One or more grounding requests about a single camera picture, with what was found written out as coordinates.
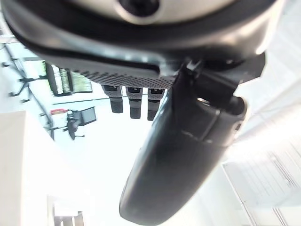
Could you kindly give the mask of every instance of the camera lens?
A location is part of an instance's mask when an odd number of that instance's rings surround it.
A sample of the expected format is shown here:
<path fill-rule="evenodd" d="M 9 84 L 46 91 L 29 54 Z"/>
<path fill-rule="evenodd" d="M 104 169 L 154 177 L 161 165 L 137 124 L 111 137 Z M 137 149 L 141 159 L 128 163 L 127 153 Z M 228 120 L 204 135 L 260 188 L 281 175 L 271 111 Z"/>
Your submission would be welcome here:
<path fill-rule="evenodd" d="M 151 16 L 159 9 L 159 0 L 119 0 L 119 2 L 127 12 L 139 17 Z"/>

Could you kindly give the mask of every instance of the black office chair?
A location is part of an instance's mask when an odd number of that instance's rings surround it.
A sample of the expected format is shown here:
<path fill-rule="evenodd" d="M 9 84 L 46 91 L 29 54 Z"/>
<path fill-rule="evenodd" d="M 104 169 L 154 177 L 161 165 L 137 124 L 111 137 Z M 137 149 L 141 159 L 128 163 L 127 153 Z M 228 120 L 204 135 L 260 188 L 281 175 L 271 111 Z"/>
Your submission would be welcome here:
<path fill-rule="evenodd" d="M 50 89 L 52 90 L 53 94 L 56 97 L 69 96 L 69 95 L 73 94 L 73 81 L 72 81 L 72 76 L 71 76 L 70 70 L 60 69 L 60 78 L 62 80 L 63 92 L 59 93 L 58 86 L 56 83 L 55 73 L 54 73 L 54 70 L 53 70 L 53 67 L 51 64 L 44 62 L 46 75 L 39 76 L 38 78 L 29 78 L 29 76 L 26 73 L 26 70 L 23 66 L 22 60 L 20 58 L 13 57 L 13 54 L 10 51 L 7 44 L 4 44 L 4 49 L 6 50 L 7 54 L 9 55 L 11 62 L 2 63 L 2 67 L 10 67 L 13 70 L 15 70 L 21 76 L 21 78 L 18 81 L 23 83 L 22 87 L 20 88 L 20 90 L 17 93 L 10 92 L 8 94 L 10 97 L 19 96 L 24 91 L 25 88 L 30 87 L 31 82 L 37 81 L 37 80 L 48 80 Z M 30 101 L 31 96 L 32 96 L 31 91 L 28 90 L 28 98 L 23 99 L 21 102 L 25 103 L 25 102 Z"/>
<path fill-rule="evenodd" d="M 68 131 L 72 140 L 75 140 L 76 137 L 85 137 L 85 135 L 76 136 L 75 132 L 79 126 L 86 126 L 97 120 L 95 108 L 90 107 L 82 111 L 70 111 L 71 113 L 67 113 L 67 125 L 64 128 L 64 132 Z"/>
<path fill-rule="evenodd" d="M 58 89 L 58 85 L 56 83 L 57 77 L 55 76 L 53 66 L 45 62 L 45 71 L 46 76 L 40 76 L 40 78 L 48 80 L 50 89 L 56 97 L 70 96 L 73 94 L 73 81 L 70 70 L 59 69 L 59 79 L 62 81 L 61 92 Z"/>

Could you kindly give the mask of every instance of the ventilation grille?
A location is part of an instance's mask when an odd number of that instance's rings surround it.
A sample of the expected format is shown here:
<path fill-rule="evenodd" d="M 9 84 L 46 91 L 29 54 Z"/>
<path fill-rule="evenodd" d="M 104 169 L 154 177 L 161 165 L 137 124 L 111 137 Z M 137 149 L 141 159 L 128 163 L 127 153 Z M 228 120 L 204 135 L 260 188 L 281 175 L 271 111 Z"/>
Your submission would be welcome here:
<path fill-rule="evenodd" d="M 111 86 L 126 86 L 126 87 L 137 87 L 137 88 L 150 88 L 150 89 L 169 89 L 173 82 L 174 78 L 138 78 L 133 76 L 124 76 L 118 74 L 109 74 L 109 73 L 90 73 L 90 72 L 80 72 L 82 75 L 86 76 L 88 79 L 93 82 L 100 83 L 102 85 L 111 85 Z"/>

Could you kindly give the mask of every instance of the black plastic mount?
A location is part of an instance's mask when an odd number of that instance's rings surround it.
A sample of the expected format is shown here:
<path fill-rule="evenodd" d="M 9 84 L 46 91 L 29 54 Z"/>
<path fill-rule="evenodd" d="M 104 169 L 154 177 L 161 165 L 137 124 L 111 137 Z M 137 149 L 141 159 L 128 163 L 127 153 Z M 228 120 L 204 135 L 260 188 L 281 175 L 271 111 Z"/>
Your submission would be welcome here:
<path fill-rule="evenodd" d="M 240 80 L 222 71 L 256 70 L 246 65 L 215 71 L 205 62 L 182 65 L 128 177 L 119 206 L 123 218 L 161 224 L 199 189 L 247 115 L 245 100 L 233 95 Z"/>

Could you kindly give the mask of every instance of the chair wheel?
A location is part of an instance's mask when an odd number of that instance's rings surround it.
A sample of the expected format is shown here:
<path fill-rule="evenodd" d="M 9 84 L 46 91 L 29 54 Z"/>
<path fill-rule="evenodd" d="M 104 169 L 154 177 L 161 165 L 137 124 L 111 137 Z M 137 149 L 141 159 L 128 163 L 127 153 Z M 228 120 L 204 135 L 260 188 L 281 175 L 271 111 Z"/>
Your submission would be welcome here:
<path fill-rule="evenodd" d="M 10 92 L 10 93 L 8 94 L 8 96 L 9 96 L 9 97 L 15 97 L 16 95 L 15 95 L 13 92 Z"/>
<path fill-rule="evenodd" d="M 28 101 L 30 101 L 30 99 L 27 99 L 27 100 L 23 99 L 23 100 L 21 100 L 21 103 L 26 103 Z"/>

